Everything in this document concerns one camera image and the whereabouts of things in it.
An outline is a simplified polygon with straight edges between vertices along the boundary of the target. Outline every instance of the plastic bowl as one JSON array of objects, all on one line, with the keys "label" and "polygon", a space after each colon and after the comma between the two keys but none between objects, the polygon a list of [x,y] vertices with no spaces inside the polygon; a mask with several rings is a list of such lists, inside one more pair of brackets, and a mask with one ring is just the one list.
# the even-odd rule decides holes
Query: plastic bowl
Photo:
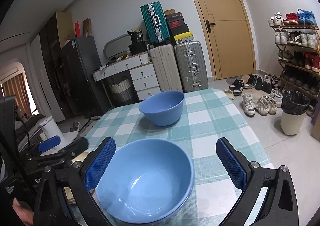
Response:
[{"label": "plastic bowl", "polygon": [[175,123],[182,114],[184,93],[169,90],[157,93],[139,105],[139,110],[157,126]]},{"label": "plastic bowl", "polygon": [[101,206],[127,223],[169,219],[182,208],[194,184],[187,153],[162,139],[143,139],[116,151],[97,188]]}]

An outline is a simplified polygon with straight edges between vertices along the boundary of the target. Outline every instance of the wooden door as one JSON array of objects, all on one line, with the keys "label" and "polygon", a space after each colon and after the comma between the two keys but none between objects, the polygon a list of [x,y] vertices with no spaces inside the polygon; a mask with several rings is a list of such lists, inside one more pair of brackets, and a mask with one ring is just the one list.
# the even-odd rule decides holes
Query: wooden door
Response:
[{"label": "wooden door", "polygon": [[208,38],[208,52],[212,54],[211,67],[215,70],[215,78],[225,79],[254,72],[252,38],[241,0],[197,2]]}]

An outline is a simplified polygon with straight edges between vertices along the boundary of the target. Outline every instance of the screw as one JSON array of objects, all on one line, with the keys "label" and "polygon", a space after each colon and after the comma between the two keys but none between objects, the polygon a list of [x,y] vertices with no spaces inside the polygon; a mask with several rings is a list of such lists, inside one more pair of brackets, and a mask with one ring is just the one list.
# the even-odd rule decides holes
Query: screw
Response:
[{"label": "screw", "polygon": [[49,172],[51,170],[51,166],[46,166],[45,168],[44,168],[44,171],[45,172]]},{"label": "screw", "polygon": [[74,167],[74,168],[78,168],[79,166],[81,166],[81,161],[75,161],[73,164],[72,164],[72,166]]},{"label": "screw", "polygon": [[281,165],[281,170],[283,172],[287,172],[288,168],[285,165]]},{"label": "screw", "polygon": [[253,168],[258,168],[258,167],[259,167],[259,163],[256,162],[256,161],[253,161],[253,162],[251,162],[250,164],[251,164],[251,166],[252,166]]}]

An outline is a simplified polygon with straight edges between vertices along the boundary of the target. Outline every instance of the silver suitcase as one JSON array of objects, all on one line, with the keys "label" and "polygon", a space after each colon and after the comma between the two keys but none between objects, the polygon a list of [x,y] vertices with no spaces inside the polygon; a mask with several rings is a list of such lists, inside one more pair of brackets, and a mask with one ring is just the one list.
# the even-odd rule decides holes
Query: silver suitcase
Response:
[{"label": "silver suitcase", "polygon": [[177,62],[171,44],[149,50],[161,91],[182,91]]},{"label": "silver suitcase", "polygon": [[174,47],[184,92],[207,89],[208,76],[201,43],[189,41]]}]

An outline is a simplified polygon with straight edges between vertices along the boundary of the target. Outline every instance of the teal and white tablecloth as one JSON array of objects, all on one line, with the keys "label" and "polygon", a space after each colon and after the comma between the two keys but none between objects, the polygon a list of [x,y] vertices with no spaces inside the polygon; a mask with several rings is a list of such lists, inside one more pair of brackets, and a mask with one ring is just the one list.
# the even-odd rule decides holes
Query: teal and white tablecloth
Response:
[{"label": "teal and white tablecloth", "polygon": [[[94,150],[106,136],[117,148],[145,138],[175,142],[192,158],[196,182],[185,206],[161,225],[219,225],[241,194],[215,152],[216,141],[226,137],[249,161],[273,168],[270,159],[236,106],[223,91],[206,89],[185,94],[180,120],[168,127],[151,124],[138,110],[139,103],[107,112],[89,131],[89,150]],[[261,191],[246,225],[254,222],[265,195]]]}]

